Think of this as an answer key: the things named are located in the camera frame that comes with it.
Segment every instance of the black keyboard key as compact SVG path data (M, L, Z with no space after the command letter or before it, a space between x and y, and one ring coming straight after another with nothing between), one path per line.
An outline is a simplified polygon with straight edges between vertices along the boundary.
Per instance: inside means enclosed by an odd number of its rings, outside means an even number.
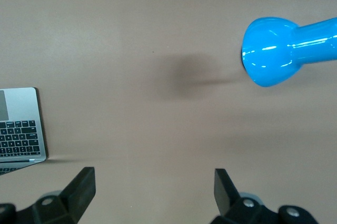
M26 139L37 139L37 134L26 134Z
M23 134L36 133L36 128L22 128L21 132Z
M7 122L7 128L15 128L14 122Z
M29 145L33 146L33 145L38 145L38 140L29 140Z

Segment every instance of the screw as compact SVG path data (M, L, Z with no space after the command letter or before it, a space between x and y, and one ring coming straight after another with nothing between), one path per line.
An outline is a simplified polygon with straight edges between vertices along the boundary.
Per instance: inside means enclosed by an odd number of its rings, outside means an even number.
M243 204L246 206L246 207L254 207L254 202L250 199L245 199L243 201Z
M51 202L53 202L53 198L46 198L45 200L42 201L42 206L47 206L49 205Z
M300 213L295 208L292 208L292 207L288 207L286 209L286 212L288 213L288 215L293 216L293 217L300 216Z

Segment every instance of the laptop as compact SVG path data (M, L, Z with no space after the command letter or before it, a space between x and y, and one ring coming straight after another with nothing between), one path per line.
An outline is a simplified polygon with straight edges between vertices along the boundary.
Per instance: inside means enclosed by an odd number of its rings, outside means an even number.
M0 89L0 175L46 158L37 89Z

